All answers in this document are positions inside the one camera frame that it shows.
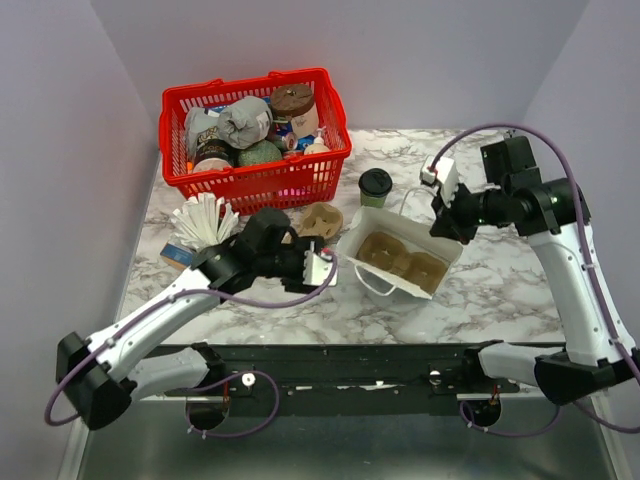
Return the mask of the brown cardboard cup carrier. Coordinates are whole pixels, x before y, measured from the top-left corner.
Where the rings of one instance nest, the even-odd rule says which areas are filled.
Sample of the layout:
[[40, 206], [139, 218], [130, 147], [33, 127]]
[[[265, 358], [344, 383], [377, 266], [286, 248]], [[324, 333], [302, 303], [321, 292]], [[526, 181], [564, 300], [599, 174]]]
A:
[[299, 236], [320, 236], [329, 242], [342, 226], [343, 214], [339, 209], [329, 203], [316, 202], [306, 207], [294, 228]]

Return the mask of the white paper takeout bag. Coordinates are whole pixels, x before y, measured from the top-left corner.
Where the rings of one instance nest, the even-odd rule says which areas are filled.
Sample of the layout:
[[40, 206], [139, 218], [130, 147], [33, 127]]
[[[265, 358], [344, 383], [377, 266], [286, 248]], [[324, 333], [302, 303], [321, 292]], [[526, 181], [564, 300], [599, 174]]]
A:
[[402, 211], [368, 206], [356, 211], [335, 248], [372, 294], [404, 292], [420, 300], [433, 299], [462, 252], [460, 244], [433, 237], [428, 225]]

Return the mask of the black plastic cup lid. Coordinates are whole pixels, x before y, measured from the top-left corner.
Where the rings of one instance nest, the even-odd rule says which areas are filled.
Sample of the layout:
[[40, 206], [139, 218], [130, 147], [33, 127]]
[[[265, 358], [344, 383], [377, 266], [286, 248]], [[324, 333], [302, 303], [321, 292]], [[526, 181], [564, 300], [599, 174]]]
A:
[[360, 175], [358, 186], [362, 194], [381, 198], [387, 196], [392, 190], [393, 180], [386, 170], [372, 168]]

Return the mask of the green paper coffee cup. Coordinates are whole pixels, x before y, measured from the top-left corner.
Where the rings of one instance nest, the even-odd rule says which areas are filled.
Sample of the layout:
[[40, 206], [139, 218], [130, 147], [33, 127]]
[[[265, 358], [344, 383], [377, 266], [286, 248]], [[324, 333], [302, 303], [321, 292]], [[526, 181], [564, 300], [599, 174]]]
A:
[[360, 205], [363, 207], [383, 208], [387, 199], [388, 193], [372, 194], [370, 192], [360, 191]]

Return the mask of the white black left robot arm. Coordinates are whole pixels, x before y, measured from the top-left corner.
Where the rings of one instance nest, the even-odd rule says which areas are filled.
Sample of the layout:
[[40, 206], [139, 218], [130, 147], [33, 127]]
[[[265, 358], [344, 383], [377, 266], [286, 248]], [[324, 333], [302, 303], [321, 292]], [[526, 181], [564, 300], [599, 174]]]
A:
[[266, 207], [237, 234], [207, 246], [158, 296], [87, 338], [72, 332], [57, 346], [56, 395], [65, 395], [86, 427], [98, 430], [138, 400], [174, 391], [209, 395], [234, 378], [204, 342], [176, 353], [152, 351], [191, 320], [231, 301], [259, 277], [278, 278], [299, 305], [326, 289], [336, 262], [320, 236], [300, 236], [281, 210]]

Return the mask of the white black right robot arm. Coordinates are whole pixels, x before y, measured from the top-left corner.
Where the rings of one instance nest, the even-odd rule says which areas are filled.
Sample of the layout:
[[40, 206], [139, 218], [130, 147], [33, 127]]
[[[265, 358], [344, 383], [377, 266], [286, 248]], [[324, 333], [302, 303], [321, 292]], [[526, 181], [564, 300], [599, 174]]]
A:
[[455, 162], [428, 158], [420, 181], [435, 188], [434, 237], [463, 245], [481, 226], [514, 226], [538, 258], [561, 321], [561, 347], [489, 341], [472, 348], [460, 379], [480, 392], [496, 378], [539, 388], [564, 406], [636, 376], [639, 349], [598, 266], [590, 211], [571, 177], [543, 181], [529, 140], [507, 138], [482, 147], [489, 188], [471, 192]]

